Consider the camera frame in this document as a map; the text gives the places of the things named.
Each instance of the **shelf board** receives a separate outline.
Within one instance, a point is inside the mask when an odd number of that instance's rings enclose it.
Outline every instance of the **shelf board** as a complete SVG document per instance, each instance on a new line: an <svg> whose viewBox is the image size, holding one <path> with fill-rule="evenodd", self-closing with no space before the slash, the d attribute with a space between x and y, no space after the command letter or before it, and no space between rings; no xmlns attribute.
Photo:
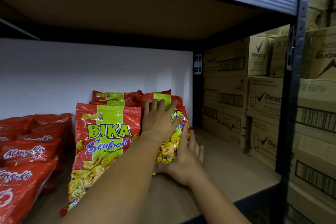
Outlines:
<svg viewBox="0 0 336 224"><path fill-rule="evenodd" d="M162 39L199 41L236 25L256 34L290 23L298 0L2 0L38 25ZM2 14L3 19L10 15ZM257 27L247 28L249 20ZM34 26L23 28L34 30ZM42 40L43 32L31 32ZM67 41L78 41L78 37Z"/></svg>
<svg viewBox="0 0 336 224"><path fill-rule="evenodd" d="M279 183L280 176L271 167L202 129L195 128L194 131L197 142L205 149L206 170L229 199L239 203L236 204L238 208L243 200L267 192ZM67 170L59 177L62 182L57 192L40 197L23 221L24 224L51 224L59 221L58 212L67 205L71 163ZM200 214L189 189L166 175L157 174L152 178L140 223L182 223Z"/></svg>

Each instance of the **white wall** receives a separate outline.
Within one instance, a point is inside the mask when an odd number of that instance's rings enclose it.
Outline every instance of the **white wall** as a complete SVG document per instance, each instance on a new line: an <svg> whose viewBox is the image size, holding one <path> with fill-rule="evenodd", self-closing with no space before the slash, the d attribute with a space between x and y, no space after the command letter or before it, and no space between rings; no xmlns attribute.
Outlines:
<svg viewBox="0 0 336 224"><path fill-rule="evenodd" d="M92 91L172 90L192 121L192 52L0 39L0 119L75 113Z"/></svg>

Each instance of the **shelving unit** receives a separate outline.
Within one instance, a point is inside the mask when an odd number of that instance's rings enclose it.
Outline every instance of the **shelving unit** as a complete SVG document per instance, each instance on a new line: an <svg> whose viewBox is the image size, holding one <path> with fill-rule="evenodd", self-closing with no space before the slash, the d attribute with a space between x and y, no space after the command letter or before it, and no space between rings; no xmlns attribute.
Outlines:
<svg viewBox="0 0 336 224"><path fill-rule="evenodd" d="M199 143L207 149L207 169L237 207L243 213L247 212L250 202L266 203L276 193L272 223L283 223L308 0L2 1L0 37L193 51L197 57L194 60L197 71L193 77L194 127L202 126L203 75L197 66L199 54L234 40L291 24L276 162L281 181L263 163L197 130ZM200 214L192 205L187 190L163 176L157 176L153 179L146 200L145 223L150 223L148 214L153 223L158 222L159 213L151 212L151 205L158 204L158 198L163 197L161 188L165 183L173 192L165 195L169 197L166 200L176 202L170 204L170 213L173 214L166 216L167 223L187 221ZM54 194L49 199L40 199L45 203L38 201L25 223L39 223L38 216L44 216L44 221L49 218L49 223L54 222L56 213L47 216L43 209L56 210L56 201L66 203L66 199L58 197L58 194ZM191 206L183 211L184 205Z"/></svg>

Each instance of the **rexona box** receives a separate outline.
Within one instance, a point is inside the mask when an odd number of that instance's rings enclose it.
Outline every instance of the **rexona box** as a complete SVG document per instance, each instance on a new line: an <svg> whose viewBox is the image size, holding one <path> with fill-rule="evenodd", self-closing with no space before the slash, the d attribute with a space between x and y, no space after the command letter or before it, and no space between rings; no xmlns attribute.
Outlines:
<svg viewBox="0 0 336 224"><path fill-rule="evenodd" d="M290 180L336 211L336 145L295 133L293 153Z"/></svg>
<svg viewBox="0 0 336 224"><path fill-rule="evenodd" d="M246 114L279 125L282 78L251 77ZM300 79L295 131L336 144L336 81Z"/></svg>
<svg viewBox="0 0 336 224"><path fill-rule="evenodd" d="M250 36L204 52L204 77L266 75L271 39Z"/></svg>
<svg viewBox="0 0 336 224"><path fill-rule="evenodd" d="M293 223L332 224L336 211L292 182L288 184L287 218Z"/></svg>
<svg viewBox="0 0 336 224"><path fill-rule="evenodd" d="M245 114L208 104L203 104L202 113L202 126L205 130L241 151L249 150L251 121Z"/></svg>
<svg viewBox="0 0 336 224"><path fill-rule="evenodd" d="M204 103L246 113L247 76L204 78L203 85Z"/></svg>
<svg viewBox="0 0 336 224"><path fill-rule="evenodd" d="M275 39L271 77L283 77L287 36ZM301 61L301 78L336 80L336 27L307 31Z"/></svg>
<svg viewBox="0 0 336 224"><path fill-rule="evenodd" d="M275 168L279 127L253 118L250 154Z"/></svg>

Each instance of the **barcode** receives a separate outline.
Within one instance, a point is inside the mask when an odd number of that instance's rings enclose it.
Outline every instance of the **barcode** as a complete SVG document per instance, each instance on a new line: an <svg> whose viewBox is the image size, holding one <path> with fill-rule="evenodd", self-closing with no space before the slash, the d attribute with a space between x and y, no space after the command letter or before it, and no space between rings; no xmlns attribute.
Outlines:
<svg viewBox="0 0 336 224"><path fill-rule="evenodd" d="M217 72L244 70L245 57L217 61Z"/></svg>
<svg viewBox="0 0 336 224"><path fill-rule="evenodd" d="M217 110L210 107L203 107L203 114L211 118L217 119Z"/></svg>
<svg viewBox="0 0 336 224"><path fill-rule="evenodd" d="M287 204L287 217L295 224L314 224L290 204Z"/></svg>
<svg viewBox="0 0 336 224"><path fill-rule="evenodd" d="M295 166L295 176L333 199L336 199L336 179L333 179L298 160L296 161Z"/></svg>
<svg viewBox="0 0 336 224"><path fill-rule="evenodd" d="M336 113L300 106L297 111L299 114L297 123L336 134Z"/></svg>
<svg viewBox="0 0 336 224"><path fill-rule="evenodd" d="M227 94L227 93L219 92L217 101L219 103L243 107L243 96L242 95L234 95L234 94Z"/></svg>

